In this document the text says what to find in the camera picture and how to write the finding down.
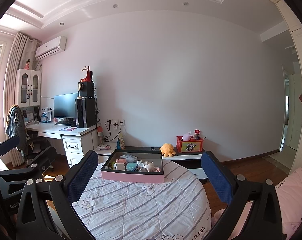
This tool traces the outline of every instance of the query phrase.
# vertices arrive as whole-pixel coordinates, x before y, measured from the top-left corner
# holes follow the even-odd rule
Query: red storage box
[[[190,139],[189,141],[183,141],[182,136],[177,136],[178,152],[201,152],[203,140],[204,139],[200,138],[200,140]]]

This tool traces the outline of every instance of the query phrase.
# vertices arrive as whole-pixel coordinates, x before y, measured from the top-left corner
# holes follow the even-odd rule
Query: white wall
[[[4,88],[4,77],[5,70],[7,67],[10,50],[13,43],[13,36],[1,34],[0,41],[5,43],[4,51],[2,51],[1,61],[0,61],[0,142],[6,139],[4,131],[4,122],[3,122],[3,88]],[[1,158],[5,164],[10,162],[10,157],[5,155]]]
[[[60,35],[66,51],[41,62],[42,96],[76,92],[89,65],[104,131],[107,118],[125,119],[126,145],[176,145],[176,135],[199,129],[221,161],[279,148],[283,71],[259,35],[175,11],[98,18],[47,40]]]

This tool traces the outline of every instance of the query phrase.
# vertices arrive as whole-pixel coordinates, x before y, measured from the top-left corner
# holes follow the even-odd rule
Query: bedsheet
[[[97,240],[193,240],[211,229],[211,210],[200,181],[163,160],[164,183],[102,179],[99,164],[72,206]]]

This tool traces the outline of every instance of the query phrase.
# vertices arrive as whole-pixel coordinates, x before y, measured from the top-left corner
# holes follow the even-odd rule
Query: pink pillow
[[[278,195],[281,217],[282,232],[290,239],[301,223],[302,216],[302,168],[297,168],[292,174],[285,178],[275,187]],[[248,202],[240,216],[229,239],[239,235],[250,211],[252,202]],[[218,221],[224,209],[219,210],[212,217],[212,226]]]

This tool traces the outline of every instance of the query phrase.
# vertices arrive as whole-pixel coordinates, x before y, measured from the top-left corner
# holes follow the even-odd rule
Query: air conditioner
[[[35,59],[40,61],[46,57],[63,52],[66,47],[66,41],[67,38],[63,36],[57,37],[52,41],[48,41],[36,50]]]

